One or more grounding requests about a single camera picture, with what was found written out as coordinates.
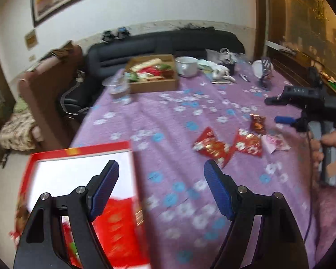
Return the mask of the person right hand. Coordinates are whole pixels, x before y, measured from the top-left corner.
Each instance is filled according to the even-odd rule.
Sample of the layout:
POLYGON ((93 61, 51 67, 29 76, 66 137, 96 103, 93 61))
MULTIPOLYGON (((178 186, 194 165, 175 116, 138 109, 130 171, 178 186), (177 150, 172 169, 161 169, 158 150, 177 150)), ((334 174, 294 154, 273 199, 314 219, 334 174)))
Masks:
POLYGON ((312 149, 311 159, 313 162, 313 169, 315 171, 318 170, 318 166, 324 158, 323 153, 320 152, 322 144, 336 148, 336 131, 323 135, 320 141, 316 139, 310 140, 310 145, 312 149))

